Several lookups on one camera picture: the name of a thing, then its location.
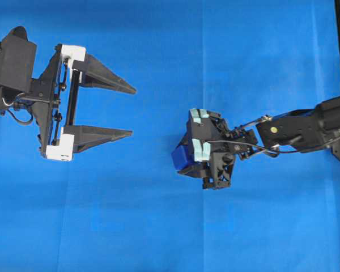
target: bolt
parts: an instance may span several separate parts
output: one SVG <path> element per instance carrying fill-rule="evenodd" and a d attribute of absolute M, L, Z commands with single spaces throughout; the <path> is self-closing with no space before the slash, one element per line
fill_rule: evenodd
<path fill-rule="evenodd" d="M 278 132 L 277 127 L 275 127 L 275 126 L 271 127 L 271 132 L 272 133 L 277 133 Z"/>

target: blue fabric background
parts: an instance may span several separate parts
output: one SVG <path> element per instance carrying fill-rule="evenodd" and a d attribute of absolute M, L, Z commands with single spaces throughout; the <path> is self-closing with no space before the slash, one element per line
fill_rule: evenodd
<path fill-rule="evenodd" d="M 81 45 L 138 94 L 80 90 L 77 124 L 134 134 L 71 163 L 0 118 L 0 271 L 340 271 L 329 151 L 238 161 L 217 192 L 170 157 L 189 108 L 233 127 L 340 95 L 333 0 L 0 1 L 0 40 L 18 25 L 34 77 Z"/>

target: white bracket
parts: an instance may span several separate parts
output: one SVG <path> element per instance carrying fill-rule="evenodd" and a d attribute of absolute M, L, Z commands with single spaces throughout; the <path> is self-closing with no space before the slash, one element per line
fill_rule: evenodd
<path fill-rule="evenodd" d="M 57 146 L 46 146 L 46 158 L 70 162 L 73 158 L 74 135 L 64 134 L 61 128 L 61 137 Z"/>
<path fill-rule="evenodd" d="M 72 80 L 73 62 L 84 61 L 86 58 L 86 48 L 76 45 L 62 45 L 61 61 L 68 60 L 69 78 Z M 79 82 L 82 82 L 82 72 L 80 72 Z"/>

